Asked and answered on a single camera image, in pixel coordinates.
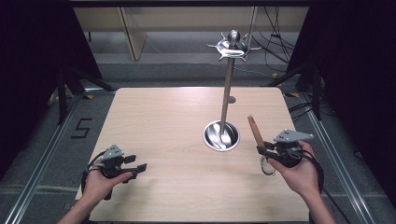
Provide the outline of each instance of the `wooden table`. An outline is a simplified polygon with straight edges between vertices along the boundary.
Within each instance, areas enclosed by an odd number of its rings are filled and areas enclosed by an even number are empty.
[[[120,89],[109,109],[92,157],[116,144],[126,167],[147,163],[147,171],[118,185],[110,201],[91,214],[95,221],[264,222],[307,221],[304,201],[280,174],[262,173],[248,125],[252,115],[264,141],[294,130],[277,88],[231,88],[236,98],[227,122],[240,142],[227,152],[210,149],[205,126],[219,120],[223,88]]]

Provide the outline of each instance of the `gray floor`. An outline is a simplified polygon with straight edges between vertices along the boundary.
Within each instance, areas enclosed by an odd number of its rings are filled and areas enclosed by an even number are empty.
[[[260,34],[258,40],[265,43]],[[295,42],[298,34],[284,34],[289,42]],[[150,33],[137,62],[132,62],[126,47],[125,37],[120,33],[93,33],[92,52],[99,64],[104,81],[116,87],[177,87],[177,86],[220,86],[224,85],[226,60],[219,62],[219,54],[206,44],[216,44],[220,40],[217,33]],[[271,50],[282,54],[281,48],[270,45]],[[271,70],[267,63],[278,70],[285,70],[286,65],[280,60],[266,55],[263,50],[249,54],[247,63],[237,60],[233,76],[233,86],[259,87],[273,80],[274,74],[282,72]],[[298,76],[283,83],[279,88],[285,93],[296,92],[294,84]],[[95,89],[91,83],[84,83],[87,89]],[[27,200],[22,209],[21,223],[55,223],[75,202],[80,174],[87,164],[106,113],[111,105],[114,92],[92,91],[91,99],[74,97],[69,99],[73,109],[61,130],[61,137],[53,139],[54,133],[60,131],[57,125],[59,108],[57,101],[49,105],[47,114],[28,147],[21,151],[18,158],[8,170],[0,183],[0,222],[7,220],[13,211],[13,205],[21,199],[26,184],[31,181],[35,168],[43,157],[48,156],[48,163],[33,188],[32,198]],[[288,107],[304,102],[304,97],[285,97]],[[314,147],[317,158],[325,172],[325,189],[330,192],[351,223],[396,223],[396,211],[387,196],[375,181],[364,160],[357,158],[356,150],[347,131],[327,104],[321,104],[322,121],[313,119],[312,114],[305,113],[305,108],[292,112],[297,131],[313,133],[318,136],[319,124],[325,128],[337,155],[346,170],[347,182],[336,168],[329,148],[323,139],[316,137],[310,144]],[[89,128],[86,138],[76,127]],[[49,143],[53,145],[52,155],[47,154]],[[366,213],[360,211],[359,205],[350,195],[354,189],[361,196]],[[327,195],[323,195],[339,223],[346,223]]]

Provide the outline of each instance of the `hand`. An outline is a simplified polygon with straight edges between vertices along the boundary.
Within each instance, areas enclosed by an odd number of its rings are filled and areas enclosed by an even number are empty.
[[[92,203],[99,203],[107,194],[119,183],[129,179],[133,174],[124,173],[111,179],[107,179],[99,171],[99,168],[93,167],[87,177],[87,184],[82,195]]]
[[[303,150],[314,155],[312,147],[309,144],[303,141],[299,141],[299,144]],[[292,168],[287,168],[273,159],[269,159],[268,162],[282,174],[289,187],[302,197],[305,194],[311,194],[313,192],[319,194],[318,173],[311,161],[303,158],[297,166]]]

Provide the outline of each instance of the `wooden stick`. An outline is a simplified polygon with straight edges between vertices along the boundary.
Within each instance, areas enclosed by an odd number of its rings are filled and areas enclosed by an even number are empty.
[[[250,124],[250,129],[253,132],[254,139],[258,147],[264,147],[264,140],[262,140],[262,135],[260,134],[259,127],[257,127],[256,121],[254,121],[253,116],[249,115],[247,117],[248,124]]]

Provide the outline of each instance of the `floor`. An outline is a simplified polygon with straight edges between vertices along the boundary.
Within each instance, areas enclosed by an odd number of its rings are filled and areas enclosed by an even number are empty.
[[[264,37],[269,38],[270,34],[254,36],[266,46]],[[295,43],[298,34],[285,33],[282,37]],[[206,45],[220,40],[219,33],[149,33],[136,62],[130,59],[122,33],[92,33],[90,45],[104,81],[113,86],[222,87],[227,60],[219,61],[216,49]],[[288,53],[280,46],[272,43],[268,47],[287,59]],[[264,50],[252,51],[247,63],[235,61],[233,86],[265,86],[282,76],[286,68],[286,63]],[[311,101],[309,91],[295,90],[298,77],[279,88],[285,93],[296,130],[316,137],[310,144],[325,171],[325,189],[350,223],[396,223],[395,208],[364,160],[354,155],[357,149],[325,97],[320,104],[322,120],[316,119],[309,106],[292,109]],[[114,92],[98,90],[91,83],[84,86],[88,91],[84,96],[69,94],[69,116],[61,125],[56,95],[49,103],[30,144],[0,183],[0,222],[14,218],[16,223],[54,223],[74,204],[80,173],[92,154],[114,97]],[[78,127],[89,130],[86,137]],[[323,197],[337,221],[347,223],[331,198],[326,194]]]

